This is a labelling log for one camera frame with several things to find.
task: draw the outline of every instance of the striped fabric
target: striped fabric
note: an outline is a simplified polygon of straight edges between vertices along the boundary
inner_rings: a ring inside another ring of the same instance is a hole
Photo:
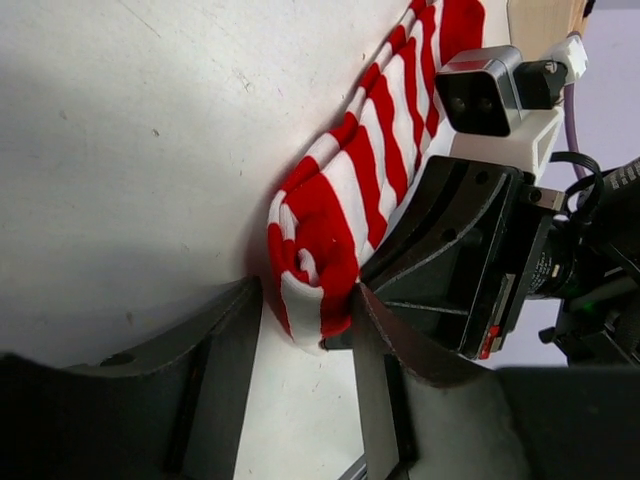
[[[482,46],[479,0],[415,0],[360,80],[342,123],[321,135],[275,195],[268,242],[276,315],[301,348],[350,325],[349,294],[446,123],[434,77]]]

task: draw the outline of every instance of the table surface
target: table surface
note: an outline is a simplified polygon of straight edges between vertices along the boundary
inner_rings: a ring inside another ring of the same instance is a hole
[[[94,362],[264,272],[274,185],[405,6],[2,2],[0,350]],[[333,479],[361,453],[350,353],[296,350],[265,310],[236,478]]]

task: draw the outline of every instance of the folded cloth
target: folded cloth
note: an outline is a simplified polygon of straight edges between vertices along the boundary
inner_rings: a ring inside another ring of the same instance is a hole
[[[276,315],[301,348],[350,325],[349,294],[382,242],[446,117],[438,69],[482,46],[479,0],[415,0],[362,76],[339,126],[322,134],[276,193],[268,243]]]

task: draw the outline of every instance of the screw hole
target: screw hole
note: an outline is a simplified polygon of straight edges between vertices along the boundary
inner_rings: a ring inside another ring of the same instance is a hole
[[[449,243],[449,242],[453,242],[457,238],[457,236],[458,236],[458,233],[453,228],[449,228],[444,232],[442,232],[442,235],[440,236],[440,238],[442,238],[443,241]]]
[[[105,358],[100,362],[101,367],[115,367],[118,365],[127,365],[128,363],[133,362],[136,359],[130,353],[116,353],[115,355],[111,355],[110,357]]]
[[[476,175],[476,183],[478,185],[484,185],[485,183],[487,183],[489,181],[489,174],[487,172],[480,172],[478,175]]]
[[[542,199],[542,192],[540,190],[533,190],[529,194],[529,200],[533,203],[538,203]]]

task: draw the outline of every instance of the white bracket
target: white bracket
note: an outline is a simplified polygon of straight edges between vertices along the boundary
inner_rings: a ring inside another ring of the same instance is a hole
[[[549,163],[564,119],[560,106],[533,110],[508,137],[456,133],[451,146],[454,158],[516,167],[531,173],[536,183]]]

